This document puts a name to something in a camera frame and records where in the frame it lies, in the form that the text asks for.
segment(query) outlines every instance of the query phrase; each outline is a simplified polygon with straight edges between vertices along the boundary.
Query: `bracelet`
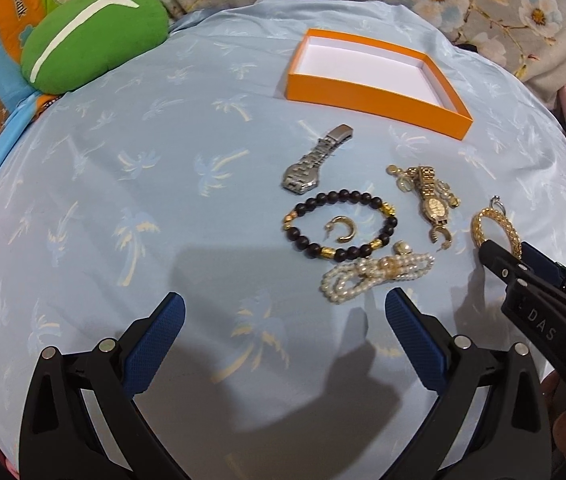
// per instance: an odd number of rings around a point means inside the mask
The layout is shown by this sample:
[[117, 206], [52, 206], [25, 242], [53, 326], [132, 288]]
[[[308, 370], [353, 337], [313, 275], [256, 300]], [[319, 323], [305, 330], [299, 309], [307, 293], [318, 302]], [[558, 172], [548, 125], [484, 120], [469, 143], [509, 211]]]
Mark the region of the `bracelet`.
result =
[[476, 244], [477, 247], [480, 247], [485, 241], [485, 234], [483, 233], [482, 226], [480, 225], [480, 219], [484, 216], [491, 218], [502, 227], [508, 237], [509, 244], [511, 245], [511, 253], [514, 257], [520, 260], [522, 252], [521, 239], [518, 236], [516, 229], [514, 229], [512, 222], [510, 222], [506, 217], [505, 206], [502, 205], [498, 196], [493, 196], [490, 200], [490, 206], [485, 209], [481, 209], [472, 218], [472, 239], [474, 240], [474, 244]]
[[[348, 249], [334, 249], [332, 247], [321, 247], [317, 243], [311, 243], [307, 236], [301, 235], [298, 227], [294, 227], [292, 222], [299, 216], [304, 216], [309, 211], [314, 211], [317, 207], [336, 202], [349, 202], [352, 204], [368, 205], [372, 209], [378, 209], [385, 216], [385, 224], [381, 228], [378, 236], [368, 244], [360, 247], [351, 246]], [[369, 193], [359, 191], [330, 191], [329, 193], [319, 193], [315, 198], [308, 198], [305, 202], [296, 204], [296, 207], [283, 218], [283, 229], [287, 239], [294, 242], [296, 247], [304, 251], [310, 258], [325, 258], [335, 262], [345, 260], [355, 260], [357, 258], [367, 258], [373, 251], [380, 247], [385, 247], [390, 242], [390, 236], [394, 234], [394, 228], [398, 225], [395, 216], [396, 210], [387, 202], [383, 202], [380, 197], [372, 197]]]

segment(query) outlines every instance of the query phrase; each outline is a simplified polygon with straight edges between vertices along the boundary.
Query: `black bead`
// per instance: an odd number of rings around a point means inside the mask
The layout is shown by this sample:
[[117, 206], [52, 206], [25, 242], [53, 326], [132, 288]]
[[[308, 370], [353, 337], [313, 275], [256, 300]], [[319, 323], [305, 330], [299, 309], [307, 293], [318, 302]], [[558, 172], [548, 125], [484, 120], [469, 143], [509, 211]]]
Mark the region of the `black bead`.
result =
[[308, 198], [305, 201], [305, 207], [307, 208], [307, 211], [314, 211], [316, 209], [316, 199]]
[[336, 249], [334, 261], [341, 263], [348, 259], [348, 252], [345, 249]]
[[363, 244], [359, 251], [361, 258], [367, 258], [370, 254], [372, 254], [372, 246], [370, 244]]
[[310, 239], [307, 236], [301, 235], [296, 239], [296, 247], [301, 251], [306, 250], [309, 244], [310, 244]]
[[309, 244], [305, 249], [305, 254], [307, 254], [310, 258], [317, 258], [320, 256], [320, 245]]
[[361, 251], [355, 245], [348, 248], [348, 260], [355, 260], [361, 255]]
[[290, 227], [287, 231], [287, 239], [291, 242], [295, 242], [298, 240], [298, 237], [301, 235], [301, 230], [298, 227]]
[[361, 200], [361, 192], [360, 191], [352, 191], [349, 194], [349, 201], [352, 204], [358, 204]]

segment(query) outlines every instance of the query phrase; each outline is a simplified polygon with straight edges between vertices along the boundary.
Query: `beaded bracelet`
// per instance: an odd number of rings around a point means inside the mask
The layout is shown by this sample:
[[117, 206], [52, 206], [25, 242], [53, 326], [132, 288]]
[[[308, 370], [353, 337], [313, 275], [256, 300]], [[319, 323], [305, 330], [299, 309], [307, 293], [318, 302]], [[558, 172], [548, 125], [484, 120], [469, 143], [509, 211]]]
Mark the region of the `beaded bracelet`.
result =
[[[334, 249], [332, 247], [321, 247], [317, 243], [311, 243], [307, 236], [301, 235], [298, 227], [294, 227], [292, 222], [299, 216], [304, 216], [309, 211], [314, 211], [317, 207], [336, 202], [349, 202], [352, 204], [368, 205], [372, 209], [378, 209], [385, 216], [385, 224], [378, 233], [378, 236], [368, 244], [360, 247], [351, 246], [348, 249]], [[390, 242], [390, 236], [394, 234], [394, 228], [398, 225], [398, 220], [394, 216], [396, 210], [387, 202], [383, 202], [380, 197], [372, 197], [369, 193], [359, 191], [330, 191], [329, 193], [319, 193], [315, 198], [308, 198], [305, 202], [296, 204], [296, 207], [283, 218], [283, 229], [287, 239], [296, 244], [296, 247], [304, 251], [310, 258], [325, 258], [335, 262], [345, 260], [355, 260], [357, 258], [367, 258], [373, 251], [380, 247], [385, 247]]]

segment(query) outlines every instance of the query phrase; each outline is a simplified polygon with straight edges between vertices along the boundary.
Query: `gold hoop earring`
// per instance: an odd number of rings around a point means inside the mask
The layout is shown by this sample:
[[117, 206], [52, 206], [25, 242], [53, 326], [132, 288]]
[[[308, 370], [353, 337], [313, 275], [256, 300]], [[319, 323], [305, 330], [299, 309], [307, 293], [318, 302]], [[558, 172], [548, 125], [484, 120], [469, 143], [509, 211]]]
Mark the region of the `gold hoop earring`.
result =
[[327, 222], [325, 224], [326, 236], [330, 235], [330, 233], [332, 232], [332, 229], [334, 228], [334, 226], [336, 224], [345, 224], [346, 226], [349, 227], [349, 234], [348, 235], [339, 236], [338, 238], [336, 238], [336, 241], [339, 244], [346, 244], [347, 242], [354, 239], [354, 236], [356, 236], [356, 224], [354, 223], [354, 221], [349, 216], [335, 216], [334, 218], [332, 218], [332, 220]]
[[521, 239], [516, 232], [516, 229], [512, 225], [506, 216], [505, 206], [503, 206], [500, 201], [500, 197], [493, 196], [490, 200], [490, 206], [485, 209], [481, 209], [472, 218], [472, 240], [474, 244], [479, 248], [485, 241], [485, 234], [482, 230], [482, 225], [480, 220], [483, 217], [491, 218], [495, 221], [508, 237], [509, 244], [511, 246], [511, 253], [514, 257], [520, 259], [521, 257]]

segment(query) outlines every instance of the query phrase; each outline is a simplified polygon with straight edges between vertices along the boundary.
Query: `gold bracelet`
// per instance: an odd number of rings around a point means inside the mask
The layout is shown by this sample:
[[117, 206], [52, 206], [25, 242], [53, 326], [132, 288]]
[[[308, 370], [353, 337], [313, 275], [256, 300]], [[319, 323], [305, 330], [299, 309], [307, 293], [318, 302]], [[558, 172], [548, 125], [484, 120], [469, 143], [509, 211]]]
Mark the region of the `gold bracelet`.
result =
[[506, 217], [505, 207], [500, 202], [498, 196], [493, 196], [490, 200], [490, 206], [477, 212], [472, 218], [472, 239], [477, 247], [480, 247], [485, 241], [485, 234], [483, 234], [482, 226], [480, 225], [480, 219], [486, 216], [491, 218], [498, 225], [500, 225], [505, 231], [508, 237], [509, 244], [511, 245], [511, 253], [518, 259], [521, 257], [521, 239], [514, 229], [512, 222]]

